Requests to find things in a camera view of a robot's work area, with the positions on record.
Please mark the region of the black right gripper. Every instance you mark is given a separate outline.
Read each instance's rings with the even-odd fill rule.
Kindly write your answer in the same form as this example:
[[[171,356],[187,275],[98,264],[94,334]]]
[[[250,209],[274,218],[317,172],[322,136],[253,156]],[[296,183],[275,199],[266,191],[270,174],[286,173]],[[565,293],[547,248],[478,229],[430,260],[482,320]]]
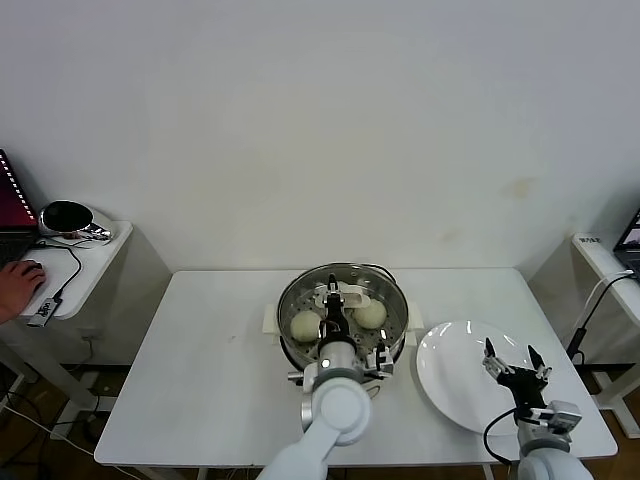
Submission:
[[[486,337],[482,365],[500,386],[511,392],[517,408],[545,408],[542,392],[548,385],[552,368],[532,345],[528,346],[528,353],[535,371],[515,367],[510,372],[510,366],[496,355],[493,343]]]

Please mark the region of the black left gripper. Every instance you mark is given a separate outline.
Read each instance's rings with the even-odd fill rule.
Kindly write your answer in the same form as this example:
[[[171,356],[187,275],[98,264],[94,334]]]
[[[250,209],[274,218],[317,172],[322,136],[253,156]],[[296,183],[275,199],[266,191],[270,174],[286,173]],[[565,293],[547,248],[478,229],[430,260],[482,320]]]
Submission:
[[[343,300],[339,297],[339,282],[331,273],[325,297],[326,316],[320,322],[322,340],[341,340],[350,337],[349,323],[343,313]]]

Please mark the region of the person's bare hand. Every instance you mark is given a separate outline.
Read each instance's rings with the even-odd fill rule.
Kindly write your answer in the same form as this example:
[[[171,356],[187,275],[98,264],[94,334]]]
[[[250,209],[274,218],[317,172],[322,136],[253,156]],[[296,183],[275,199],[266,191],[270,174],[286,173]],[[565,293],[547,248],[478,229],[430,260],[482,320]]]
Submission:
[[[21,314],[45,280],[46,273],[40,263],[33,260],[7,263],[0,277],[1,324]]]

